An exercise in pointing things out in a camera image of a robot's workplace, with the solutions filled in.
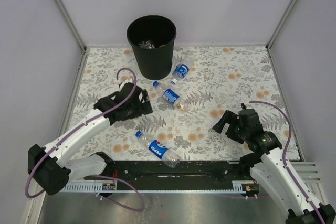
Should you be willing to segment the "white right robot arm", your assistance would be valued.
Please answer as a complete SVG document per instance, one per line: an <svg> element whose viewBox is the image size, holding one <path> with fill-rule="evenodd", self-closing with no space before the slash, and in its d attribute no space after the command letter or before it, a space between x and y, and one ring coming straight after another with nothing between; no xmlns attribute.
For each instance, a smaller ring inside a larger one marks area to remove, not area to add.
<svg viewBox="0 0 336 224"><path fill-rule="evenodd" d="M240 144L246 143L250 153L239 159L239 173L243 179L255 180L286 216L286 223L333 223L335 209L323 204L305 185L288 161L282 144L274 133L265 131L254 109L238 113L225 111L213 126Z"/></svg>

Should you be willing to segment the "clear bottle red cap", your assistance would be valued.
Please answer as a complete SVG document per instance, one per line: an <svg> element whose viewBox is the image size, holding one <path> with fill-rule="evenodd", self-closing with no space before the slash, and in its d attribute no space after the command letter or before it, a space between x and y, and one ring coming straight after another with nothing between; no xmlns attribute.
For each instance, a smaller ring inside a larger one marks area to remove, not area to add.
<svg viewBox="0 0 336 224"><path fill-rule="evenodd" d="M143 49L155 49L156 46L152 40L146 40L139 43L139 47Z"/></svg>

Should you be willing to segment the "Pepsi bottle blue cap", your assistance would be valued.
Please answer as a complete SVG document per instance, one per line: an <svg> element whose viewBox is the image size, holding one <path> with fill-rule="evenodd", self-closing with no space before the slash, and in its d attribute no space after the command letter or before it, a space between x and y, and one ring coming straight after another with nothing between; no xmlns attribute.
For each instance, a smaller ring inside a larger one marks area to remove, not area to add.
<svg viewBox="0 0 336 224"><path fill-rule="evenodd" d="M152 154L159 158L167 167L175 168L181 157L171 148L166 147L157 138L150 134L137 131L135 137Z"/></svg>

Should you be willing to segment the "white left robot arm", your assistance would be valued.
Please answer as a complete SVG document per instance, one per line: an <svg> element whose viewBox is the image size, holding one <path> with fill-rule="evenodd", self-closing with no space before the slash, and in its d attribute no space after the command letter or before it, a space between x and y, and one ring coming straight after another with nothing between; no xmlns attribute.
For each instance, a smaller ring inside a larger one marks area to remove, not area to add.
<svg viewBox="0 0 336 224"><path fill-rule="evenodd" d="M35 144L28 151L29 180L34 180L48 195L60 192L72 179L97 174L109 179L113 165L105 154L71 161L90 139L116 122L135 119L153 112L149 95L133 83L99 99L93 109L73 128L43 147Z"/></svg>

